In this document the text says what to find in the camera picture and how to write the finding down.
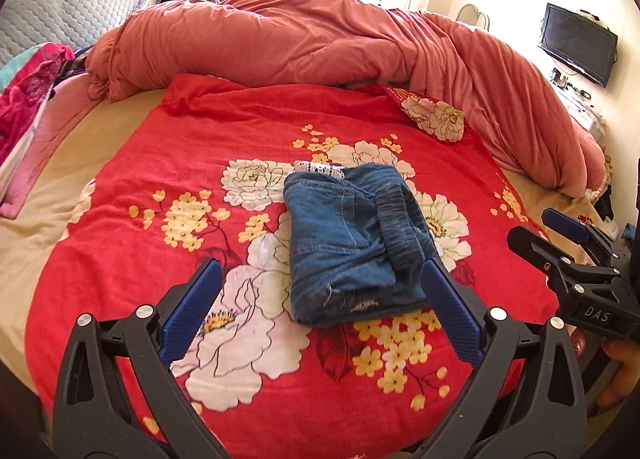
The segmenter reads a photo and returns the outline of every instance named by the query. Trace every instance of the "metal bolt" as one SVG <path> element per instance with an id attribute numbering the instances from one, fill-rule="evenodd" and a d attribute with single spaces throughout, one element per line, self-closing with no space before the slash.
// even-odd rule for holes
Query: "metal bolt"
<path id="1" fill-rule="evenodd" d="M 564 322 L 562 321 L 562 318 L 558 318 L 557 316 L 554 316 L 553 318 L 551 318 L 551 320 L 549 320 L 549 323 L 556 329 L 562 329 L 564 327 Z"/>
<path id="2" fill-rule="evenodd" d="M 78 317 L 78 325 L 80 327 L 84 327 L 91 321 L 91 315 L 89 313 L 84 313 L 79 315 Z"/>
<path id="3" fill-rule="evenodd" d="M 150 305 L 141 305 L 136 309 L 136 316 L 138 318 L 149 318 L 154 313 L 154 308 Z"/>
<path id="4" fill-rule="evenodd" d="M 507 320 L 507 311 L 505 311 L 502 307 L 494 307 L 489 311 L 491 318 L 494 320 Z"/>

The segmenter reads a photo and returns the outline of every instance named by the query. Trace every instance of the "gray quilted headboard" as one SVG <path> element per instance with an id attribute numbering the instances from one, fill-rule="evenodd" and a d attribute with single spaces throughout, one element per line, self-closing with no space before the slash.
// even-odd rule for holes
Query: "gray quilted headboard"
<path id="1" fill-rule="evenodd" d="M 89 47 L 133 11 L 156 0 L 6 0 L 0 9 L 0 66 L 25 49 L 57 42 Z"/>

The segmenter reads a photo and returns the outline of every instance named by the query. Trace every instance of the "white peony print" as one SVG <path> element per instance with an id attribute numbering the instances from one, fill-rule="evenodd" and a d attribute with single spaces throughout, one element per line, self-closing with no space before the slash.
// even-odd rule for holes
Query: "white peony print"
<path id="1" fill-rule="evenodd" d="M 86 186 L 82 189 L 80 193 L 80 197 L 78 199 L 78 203 L 76 203 L 76 207 L 71 212 L 71 218 L 69 222 L 72 224 L 78 224 L 80 222 L 81 217 L 87 213 L 91 209 L 91 195 L 95 191 L 95 179 L 91 179 Z M 64 241 L 69 236 L 69 230 L 65 226 L 65 230 L 62 232 L 62 236 L 60 236 L 60 241 Z"/>
<path id="2" fill-rule="evenodd" d="M 447 201 L 444 195 L 437 194 L 432 198 L 428 194 L 418 192 L 414 182 L 407 181 L 414 197 L 420 206 L 424 220 L 431 230 L 433 240 L 442 263 L 451 272 L 456 269 L 456 262 L 471 255 L 471 246 L 460 237 L 469 234 L 466 217 L 458 211 L 455 204 Z"/>
<path id="3" fill-rule="evenodd" d="M 290 216 L 276 232 L 251 242 L 248 265 L 232 269 L 186 356 L 172 363 L 174 376 L 191 373 L 185 387 L 209 410 L 250 404 L 260 375 L 276 379 L 300 366 L 308 327 L 292 320 L 289 275 Z"/>
<path id="4" fill-rule="evenodd" d="M 409 96 L 402 102 L 402 108 L 427 134 L 435 134 L 441 141 L 456 142 L 462 139 L 465 115 L 448 103 L 432 103 L 427 99 L 417 100 Z"/>
<path id="5" fill-rule="evenodd" d="M 229 161 L 221 179 L 225 201 L 250 212 L 261 212 L 271 203 L 284 203 L 282 188 L 292 170 L 290 164 L 274 161 Z"/>
<path id="6" fill-rule="evenodd" d="M 347 168 L 361 164 L 375 163 L 396 167 L 398 173 L 405 179 L 415 176 L 414 167 L 403 160 L 398 160 L 396 155 L 388 148 L 380 148 L 366 141 L 359 141 L 355 146 L 339 144 L 327 151 L 327 156 L 335 164 Z"/>

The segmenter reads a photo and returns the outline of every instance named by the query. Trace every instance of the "wall-mounted television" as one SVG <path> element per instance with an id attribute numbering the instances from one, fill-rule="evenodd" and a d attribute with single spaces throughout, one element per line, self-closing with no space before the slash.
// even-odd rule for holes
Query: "wall-mounted television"
<path id="1" fill-rule="evenodd" d="M 585 16 L 547 4 L 538 45 L 591 82 L 606 87 L 618 36 Z"/>

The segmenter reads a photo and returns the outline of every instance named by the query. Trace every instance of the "blue denim jeans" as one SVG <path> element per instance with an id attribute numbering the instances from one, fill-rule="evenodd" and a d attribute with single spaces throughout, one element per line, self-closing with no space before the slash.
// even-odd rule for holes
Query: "blue denim jeans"
<path id="1" fill-rule="evenodd" d="M 344 179 L 294 172 L 284 183 L 284 200 L 298 322 L 324 327 L 428 305 L 420 272 L 438 252 L 395 168 L 364 164 L 344 169 Z"/>

